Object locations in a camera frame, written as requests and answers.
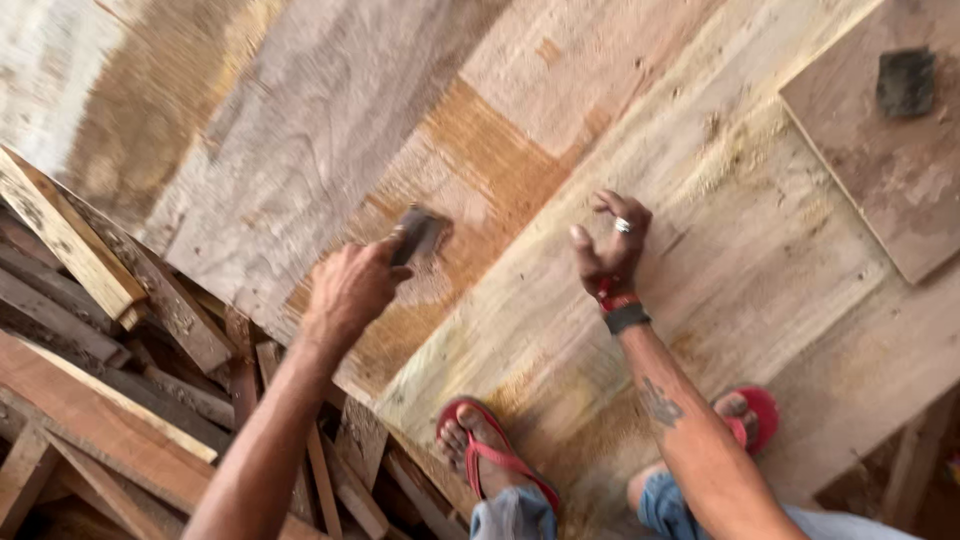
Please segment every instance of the wood pile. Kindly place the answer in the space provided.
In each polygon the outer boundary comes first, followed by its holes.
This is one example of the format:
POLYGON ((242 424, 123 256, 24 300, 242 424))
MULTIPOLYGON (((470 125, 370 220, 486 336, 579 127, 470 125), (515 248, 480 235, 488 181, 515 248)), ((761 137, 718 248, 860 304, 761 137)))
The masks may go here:
MULTIPOLYGON (((0 537, 179 537, 283 347, 6 150, 0 192, 0 537)), ((332 388, 281 537, 466 539, 332 388)))

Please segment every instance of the foot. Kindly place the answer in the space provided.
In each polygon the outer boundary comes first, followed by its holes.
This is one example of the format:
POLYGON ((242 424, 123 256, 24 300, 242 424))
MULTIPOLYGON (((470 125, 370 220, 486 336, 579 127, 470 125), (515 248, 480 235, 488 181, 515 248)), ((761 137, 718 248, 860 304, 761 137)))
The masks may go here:
MULTIPOLYGON (((460 405, 457 407, 457 420, 447 420, 440 429, 440 438, 437 439, 437 449, 446 457, 449 466, 464 478, 467 477, 467 467, 464 464, 464 455, 467 451, 467 431, 473 432, 473 438, 494 450, 509 453, 510 449, 500 438, 500 434, 487 422, 487 418, 476 407, 460 405)), ((485 457, 479 457, 477 470, 480 475, 480 487, 484 497, 495 499, 497 495, 508 487, 534 486, 532 480, 524 475, 494 465, 485 457)))
MULTIPOLYGON (((747 446, 754 442, 760 422, 756 413, 747 408, 747 400, 741 394, 737 392, 725 394, 716 401, 713 410, 720 416, 739 418, 743 422, 744 430, 747 431, 747 446)), ((627 484, 627 502, 634 512, 638 510, 640 496, 643 495, 643 488, 646 486, 647 479, 656 473, 666 472, 667 470, 666 463, 661 459, 630 479, 630 483, 627 484)))

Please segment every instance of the tattoo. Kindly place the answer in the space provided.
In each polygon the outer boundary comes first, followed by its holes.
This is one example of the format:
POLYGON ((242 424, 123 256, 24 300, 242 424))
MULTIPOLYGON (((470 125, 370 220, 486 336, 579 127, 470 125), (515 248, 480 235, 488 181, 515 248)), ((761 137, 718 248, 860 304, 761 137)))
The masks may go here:
POLYGON ((647 412, 664 426, 675 428, 674 422, 686 416, 684 410, 673 400, 664 397, 663 389, 650 382, 649 377, 643 378, 643 385, 646 388, 640 388, 640 400, 647 412))

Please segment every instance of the forearm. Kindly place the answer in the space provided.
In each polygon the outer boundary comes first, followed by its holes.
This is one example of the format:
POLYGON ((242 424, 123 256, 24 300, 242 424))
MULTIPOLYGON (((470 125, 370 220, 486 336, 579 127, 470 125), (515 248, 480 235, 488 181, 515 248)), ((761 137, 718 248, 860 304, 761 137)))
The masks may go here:
POLYGON ((701 525, 717 539, 805 538, 653 329, 634 325, 618 338, 660 453, 701 525))
POLYGON ((333 373, 353 338, 304 331, 230 446, 184 538, 276 538, 333 373))

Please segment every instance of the hand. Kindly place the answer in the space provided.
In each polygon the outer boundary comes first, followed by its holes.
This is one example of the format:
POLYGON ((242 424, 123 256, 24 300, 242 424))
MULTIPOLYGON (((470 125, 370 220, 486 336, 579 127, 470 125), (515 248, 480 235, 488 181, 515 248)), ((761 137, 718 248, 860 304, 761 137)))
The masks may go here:
POLYGON ((650 229, 653 213, 637 199, 620 197, 609 189, 593 194, 597 201, 593 204, 595 212, 609 212, 630 223, 630 232, 614 231, 599 251, 593 247, 593 239, 579 225, 570 228, 573 247, 577 250, 577 269, 584 289, 594 298, 599 292, 600 282, 604 278, 611 280, 608 291, 611 297, 636 291, 634 273, 643 255, 643 243, 650 229))
POLYGON ((318 263, 311 273, 313 292, 303 317, 305 325, 358 339, 394 299, 396 286, 414 275, 406 266, 390 266, 390 257, 405 234, 398 227, 379 242, 347 244, 318 263))

